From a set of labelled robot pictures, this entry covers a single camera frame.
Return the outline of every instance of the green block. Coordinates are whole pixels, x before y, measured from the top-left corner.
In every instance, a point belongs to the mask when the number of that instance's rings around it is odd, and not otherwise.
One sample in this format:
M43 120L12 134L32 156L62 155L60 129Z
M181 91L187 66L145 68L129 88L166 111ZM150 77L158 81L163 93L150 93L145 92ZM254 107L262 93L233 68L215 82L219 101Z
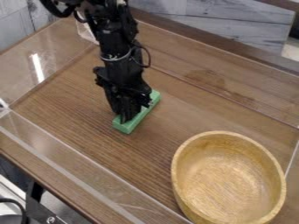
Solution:
M154 90L154 92L151 93L151 98L153 98L153 105L150 108L142 108L142 112L135 116L135 118L126 123L121 123L121 115L117 116L114 122L113 122L113 126L115 129L118 129L119 131L122 131L126 134L131 134L133 131L137 128L137 125L143 121L143 119L146 118L147 114L151 112L151 110L154 109L155 105L158 104L158 102L162 99L162 95L158 91Z

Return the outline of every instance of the wooden table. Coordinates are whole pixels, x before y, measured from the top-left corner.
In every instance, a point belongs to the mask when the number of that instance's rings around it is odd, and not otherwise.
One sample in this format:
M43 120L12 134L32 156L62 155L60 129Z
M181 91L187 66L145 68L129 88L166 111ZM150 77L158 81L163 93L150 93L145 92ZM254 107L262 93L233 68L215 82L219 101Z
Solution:
M60 20L0 56L4 75L12 75L4 82L19 83L20 93L0 91L12 109L0 120L3 155L95 223L189 223L171 212L183 215L171 186L174 153L203 131L235 131L270 149L286 171L287 201L274 223L297 224L298 64L141 11L135 15L154 56L145 77L163 99L134 134L111 126L115 115L91 72L102 65L99 49L74 35L74 21ZM40 78L30 59L46 50L59 71L51 76L55 69L43 69L51 78L34 87ZM20 68L31 79L22 79ZM42 68L50 68L47 60Z

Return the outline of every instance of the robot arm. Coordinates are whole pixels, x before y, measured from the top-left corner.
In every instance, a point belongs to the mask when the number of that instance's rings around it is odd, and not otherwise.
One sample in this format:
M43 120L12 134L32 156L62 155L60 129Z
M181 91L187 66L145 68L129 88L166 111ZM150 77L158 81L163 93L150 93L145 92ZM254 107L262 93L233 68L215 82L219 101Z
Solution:
M40 0L48 11L59 18L72 13L90 29L101 45L101 58L106 67L95 67L97 83L106 90L107 100L114 112L121 115L122 123L133 120L150 107L151 87L143 80L143 71L151 66L145 65L142 49L137 41L138 23L133 17L127 0ZM67 8L60 11L58 4Z

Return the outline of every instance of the wooden bowl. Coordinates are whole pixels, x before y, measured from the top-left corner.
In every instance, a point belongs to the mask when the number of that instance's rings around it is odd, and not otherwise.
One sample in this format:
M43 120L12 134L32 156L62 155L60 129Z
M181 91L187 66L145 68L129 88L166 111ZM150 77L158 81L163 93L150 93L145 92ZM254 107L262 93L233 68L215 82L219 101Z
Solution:
M173 159L173 189L197 224L265 224L286 201L286 178L269 150L249 137L213 131L193 137Z

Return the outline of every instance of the bowl rim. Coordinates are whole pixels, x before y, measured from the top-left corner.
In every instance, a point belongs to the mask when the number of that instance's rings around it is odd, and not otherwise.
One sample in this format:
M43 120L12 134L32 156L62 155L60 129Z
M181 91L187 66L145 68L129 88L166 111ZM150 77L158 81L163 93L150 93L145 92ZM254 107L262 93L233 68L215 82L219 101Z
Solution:
M194 206L190 206L189 200L183 197L183 193L182 193L182 189L179 188L179 181L178 181L178 176L177 176L177 170L178 170L178 161L179 161L179 157L186 149L186 146L195 140L199 139L202 137L206 136L213 136L213 135L229 135L229 136L234 136L234 137L239 137L243 140L251 142L267 155L267 157L270 158L270 160L273 161L274 165L275 165L275 169L279 175L279 181L281 181L281 185L282 185L282 189L281 189L281 195L279 195L279 199L278 202L275 203L275 206L273 208L273 210L269 212L269 214L266 214L262 218L259 218L258 220L253 220L251 222L247 222L247 224L266 224L269 223L278 215L279 211L282 210L282 207L286 203L286 175L282 169L281 164L277 161L275 156L273 155L273 153L267 150L267 148L258 143L255 140L253 140L250 137L241 135L239 133L235 132L230 132L230 131L223 131L223 130L214 130L214 131L207 131L201 133L197 136L193 136L179 147L178 151L175 152L175 155L173 157L173 169L171 169L171 173L173 173L173 190L174 193L178 194L178 197L182 200L182 203L191 209L191 211L201 216L205 220L215 223L215 224L229 224L227 222L223 222L222 220L218 220L213 217L210 217L209 215L206 215L199 209L195 209Z

